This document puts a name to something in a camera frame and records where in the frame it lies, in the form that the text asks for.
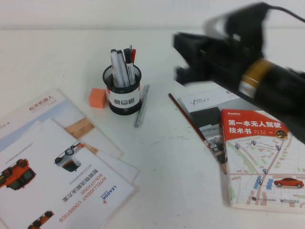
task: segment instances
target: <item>label on pen holder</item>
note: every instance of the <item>label on pen holder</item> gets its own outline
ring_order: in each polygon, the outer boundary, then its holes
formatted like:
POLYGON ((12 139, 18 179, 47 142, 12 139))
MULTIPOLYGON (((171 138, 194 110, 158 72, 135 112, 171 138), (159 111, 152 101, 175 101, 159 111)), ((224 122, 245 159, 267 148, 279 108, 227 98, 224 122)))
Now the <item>label on pen holder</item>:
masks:
POLYGON ((135 106, 140 101, 140 86, 137 87, 133 92, 126 94, 117 94, 107 88, 107 97, 109 103, 117 108, 130 108, 135 106))
POLYGON ((133 85, 136 83, 135 81, 135 76, 134 76, 134 68, 132 63, 126 63, 127 67, 127 73, 128 73, 128 78, 130 81, 130 84, 133 85))

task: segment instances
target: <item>silver pen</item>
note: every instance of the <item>silver pen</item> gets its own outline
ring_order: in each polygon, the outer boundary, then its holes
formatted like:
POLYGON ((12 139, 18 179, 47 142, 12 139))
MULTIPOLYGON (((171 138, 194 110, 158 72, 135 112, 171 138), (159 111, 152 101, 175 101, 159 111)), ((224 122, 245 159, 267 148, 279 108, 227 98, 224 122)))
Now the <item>silver pen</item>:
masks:
POLYGON ((144 95, 143 95, 142 105, 141 105, 141 107, 139 109, 138 116, 137 116, 137 119, 135 120, 134 127, 139 127, 140 124, 141 124, 141 118, 142 118, 142 115, 143 115, 143 111, 144 111, 144 106, 145 106, 148 90, 149 90, 149 85, 146 85, 145 88, 144 88, 144 95))

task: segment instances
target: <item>red pen cap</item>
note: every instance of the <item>red pen cap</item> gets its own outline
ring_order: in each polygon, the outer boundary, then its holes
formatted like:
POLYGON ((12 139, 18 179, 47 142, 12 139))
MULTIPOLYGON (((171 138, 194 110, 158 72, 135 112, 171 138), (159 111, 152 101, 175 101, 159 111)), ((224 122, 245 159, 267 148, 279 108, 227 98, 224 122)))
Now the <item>red pen cap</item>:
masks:
POLYGON ((132 63, 134 62, 135 60, 135 53, 137 52, 136 49, 132 49, 132 63))

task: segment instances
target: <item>black cable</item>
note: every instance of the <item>black cable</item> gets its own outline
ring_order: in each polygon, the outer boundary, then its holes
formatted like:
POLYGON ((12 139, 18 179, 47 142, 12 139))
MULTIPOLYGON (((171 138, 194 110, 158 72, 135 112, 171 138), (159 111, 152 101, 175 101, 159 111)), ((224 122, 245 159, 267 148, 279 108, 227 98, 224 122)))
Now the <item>black cable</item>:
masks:
POLYGON ((271 6, 271 9, 273 9, 273 10, 280 10, 280 11, 283 11, 283 12, 285 12, 285 13, 288 13, 288 14, 290 14, 291 16, 293 16, 293 17, 299 19, 301 22, 304 22, 304 23, 305 23, 305 19, 304 19, 304 18, 301 18, 300 16, 296 15, 295 13, 293 13, 293 12, 291 12, 290 10, 287 10, 287 9, 285 9, 285 8, 283 8, 283 7, 280 7, 280 6, 271 6))

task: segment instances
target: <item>red car illustration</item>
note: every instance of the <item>red car illustration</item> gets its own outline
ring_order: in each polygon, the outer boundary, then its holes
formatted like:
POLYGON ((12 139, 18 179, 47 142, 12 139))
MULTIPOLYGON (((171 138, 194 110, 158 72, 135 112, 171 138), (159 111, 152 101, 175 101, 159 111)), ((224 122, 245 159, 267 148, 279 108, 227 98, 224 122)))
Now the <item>red car illustration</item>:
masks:
POLYGON ((40 229, 40 227, 46 221, 48 221, 53 215, 54 215, 54 213, 52 211, 46 211, 42 216, 40 216, 31 225, 29 225, 28 229, 40 229))
POLYGON ((298 188, 301 188, 304 186, 304 183, 301 180, 293 179, 293 178, 284 178, 282 180, 276 180, 274 182, 275 185, 278 187, 281 186, 297 186, 298 188))
POLYGON ((5 169, 0 176, 0 188, 3 186, 14 190, 23 188, 30 183, 36 174, 29 167, 27 159, 19 159, 16 164, 5 169))

